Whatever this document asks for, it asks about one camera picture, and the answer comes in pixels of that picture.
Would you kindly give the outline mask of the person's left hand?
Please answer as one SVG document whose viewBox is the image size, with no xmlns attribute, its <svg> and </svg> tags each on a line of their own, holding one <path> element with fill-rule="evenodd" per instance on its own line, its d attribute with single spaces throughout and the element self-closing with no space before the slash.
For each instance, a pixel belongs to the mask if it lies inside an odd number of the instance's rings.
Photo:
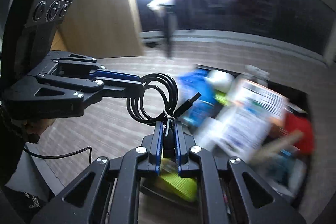
<svg viewBox="0 0 336 224">
<path fill-rule="evenodd" d="M 11 119 L 11 123 L 20 127 L 24 133 L 42 135 L 48 127 L 54 124 L 56 119 L 40 119 L 36 121 L 15 120 Z"/>
</svg>

